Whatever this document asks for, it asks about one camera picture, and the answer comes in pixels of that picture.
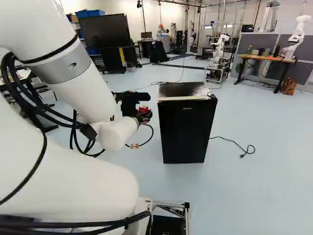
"workbench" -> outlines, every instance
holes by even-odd
[[[275,94],[281,90],[281,85],[282,85],[282,82],[286,76],[288,69],[289,69],[289,65],[295,64],[297,62],[297,60],[285,60],[281,56],[273,57],[273,56],[263,56],[263,55],[239,55],[239,57],[242,58],[242,62],[240,64],[240,71],[239,71],[237,81],[234,83],[234,85],[237,85],[238,83],[240,83],[243,80],[242,75],[243,75],[243,72],[245,70],[247,60],[267,60],[267,61],[274,61],[274,62],[283,63],[285,65],[285,70],[282,74],[282,77],[279,80],[279,83],[274,90]]]

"computer monitor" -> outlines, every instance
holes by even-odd
[[[141,38],[152,38],[152,32],[141,33]]]
[[[250,33],[253,32],[254,27],[252,24],[243,24],[243,26],[241,27],[241,31],[243,33]]]
[[[79,23],[88,47],[130,47],[127,17],[124,14],[80,18]]]

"green bottle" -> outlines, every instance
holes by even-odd
[[[250,46],[248,47],[248,50],[246,51],[246,54],[247,54],[247,55],[251,55],[251,54],[252,54],[252,45],[250,45]]]

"blue storage bin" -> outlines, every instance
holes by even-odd
[[[84,32],[83,32],[81,29],[78,29],[78,30],[77,30],[77,33],[78,33],[78,37],[79,37],[79,38],[85,38],[85,37],[84,37]]]
[[[101,10],[82,10],[75,12],[77,18],[86,18],[86,17],[93,17],[93,16],[104,16],[106,13]]]
[[[90,10],[88,11],[88,16],[93,17],[93,16],[104,16],[106,13],[101,10]]]
[[[67,16],[67,19],[68,19],[70,22],[72,22],[72,17],[71,17],[71,15],[70,15],[70,14],[67,14],[66,16]]]
[[[77,11],[75,14],[77,15],[77,18],[86,18],[88,17],[88,10]]]
[[[92,48],[86,48],[86,51],[88,55],[98,55],[100,54],[100,51],[97,49],[92,49]]]

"black mini fridge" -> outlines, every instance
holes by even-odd
[[[159,86],[157,107],[165,164],[204,162],[217,101],[203,82]]]

